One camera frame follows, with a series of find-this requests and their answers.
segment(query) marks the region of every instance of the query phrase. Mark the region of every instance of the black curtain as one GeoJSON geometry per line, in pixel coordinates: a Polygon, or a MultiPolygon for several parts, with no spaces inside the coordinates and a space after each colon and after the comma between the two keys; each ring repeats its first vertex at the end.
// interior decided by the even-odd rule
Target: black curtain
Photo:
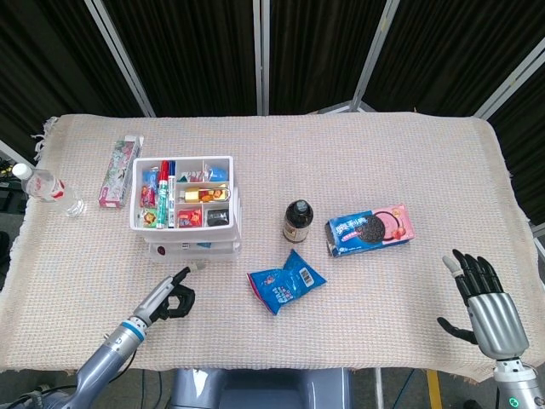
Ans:
{"type": "Polygon", "coordinates": [[[159,117],[256,114],[251,0],[105,5],[159,117]]]}
{"type": "Polygon", "coordinates": [[[545,222],[545,66],[490,117],[520,207],[545,222]]]}
{"type": "Polygon", "coordinates": [[[541,1],[402,1],[364,102],[473,115],[544,36],[541,1]]]}
{"type": "Polygon", "coordinates": [[[32,160],[52,116],[141,116],[83,1],[0,2],[2,140],[32,160]]]}
{"type": "Polygon", "coordinates": [[[270,113],[351,100],[385,0],[272,0],[270,113]]]}

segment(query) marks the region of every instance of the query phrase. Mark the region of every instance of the dark glass bottle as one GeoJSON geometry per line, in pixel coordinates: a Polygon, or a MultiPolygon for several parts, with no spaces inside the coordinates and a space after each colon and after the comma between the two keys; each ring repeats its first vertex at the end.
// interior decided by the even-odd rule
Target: dark glass bottle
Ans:
{"type": "Polygon", "coordinates": [[[306,200],[291,203],[284,215],[284,237],[292,243],[302,242],[307,238],[313,218],[313,208],[306,200]]]}

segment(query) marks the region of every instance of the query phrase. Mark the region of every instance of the blue snack box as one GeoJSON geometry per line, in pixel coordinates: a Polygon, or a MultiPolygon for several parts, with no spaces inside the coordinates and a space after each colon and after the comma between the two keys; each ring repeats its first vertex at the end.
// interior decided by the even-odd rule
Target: blue snack box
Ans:
{"type": "Polygon", "coordinates": [[[403,204],[330,219],[325,235],[333,257],[401,245],[415,238],[403,204]]]}

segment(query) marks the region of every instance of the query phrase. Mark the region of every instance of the metal frame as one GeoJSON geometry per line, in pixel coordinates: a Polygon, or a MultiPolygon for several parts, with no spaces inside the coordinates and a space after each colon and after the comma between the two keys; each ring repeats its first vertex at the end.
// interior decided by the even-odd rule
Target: metal frame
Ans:
{"type": "Polygon", "coordinates": [[[534,237],[545,236],[545,222],[537,226],[531,226],[531,233],[534,237]]]}
{"type": "Polygon", "coordinates": [[[340,104],[335,104],[331,107],[319,109],[316,111],[316,113],[341,113],[341,112],[348,112],[348,108],[350,107],[350,101],[341,102],[340,104]]]}
{"type": "Polygon", "coordinates": [[[271,1],[253,0],[255,99],[257,115],[269,114],[269,70],[271,54],[271,1]]]}
{"type": "Polygon", "coordinates": [[[531,233],[534,236],[534,244],[537,248],[537,254],[545,262],[545,247],[543,247],[543,243],[540,240],[541,237],[545,237],[545,222],[537,226],[532,226],[531,233]]]}
{"type": "Polygon", "coordinates": [[[367,84],[371,78],[371,74],[375,69],[376,62],[381,53],[382,46],[386,40],[386,36],[390,31],[390,26],[392,25],[393,17],[395,12],[398,9],[400,0],[387,0],[384,5],[384,10],[382,10],[382,16],[376,27],[375,36],[373,37],[373,42],[365,59],[364,69],[359,76],[358,86],[354,92],[354,97],[350,102],[350,112],[358,111],[359,103],[364,97],[365,90],[367,89],[367,84]]]}
{"type": "Polygon", "coordinates": [[[545,38],[522,60],[496,91],[474,114],[488,119],[520,88],[531,75],[545,62],[545,38]]]}
{"type": "Polygon", "coordinates": [[[118,32],[112,23],[112,19],[110,18],[104,3],[102,0],[85,0],[85,5],[93,16],[95,24],[99,28],[104,41],[106,41],[106,44],[110,49],[114,60],[117,62],[127,85],[133,93],[136,102],[140,106],[140,109],[145,116],[155,117],[156,115],[153,111],[152,104],[147,98],[142,82],[140,81],[129,55],[121,42],[121,38],[119,37],[118,32]]]}
{"type": "Polygon", "coordinates": [[[0,140],[0,152],[8,155],[10,158],[12,158],[18,164],[26,164],[27,166],[30,166],[32,169],[34,169],[33,164],[31,164],[28,160],[23,158],[10,145],[8,145],[6,142],[4,142],[2,140],[0,140]]]}
{"type": "Polygon", "coordinates": [[[373,368],[375,373],[375,402],[376,409],[384,409],[384,389],[382,387],[382,370],[373,368]]]}
{"type": "Polygon", "coordinates": [[[254,54],[255,54],[255,104],[257,115],[263,115],[263,63],[261,55],[261,0],[253,1],[254,54]]]}

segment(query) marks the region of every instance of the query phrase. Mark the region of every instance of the water bottle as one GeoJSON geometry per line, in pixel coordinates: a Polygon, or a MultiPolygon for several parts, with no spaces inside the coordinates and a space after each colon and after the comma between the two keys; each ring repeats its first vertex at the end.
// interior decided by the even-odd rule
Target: water bottle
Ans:
{"type": "Polygon", "coordinates": [[[41,202],[51,203],[57,211],[68,216],[77,216],[83,210],[83,201],[61,179],[44,169],[32,169],[26,164],[17,164],[11,170],[29,196],[41,202]]]}

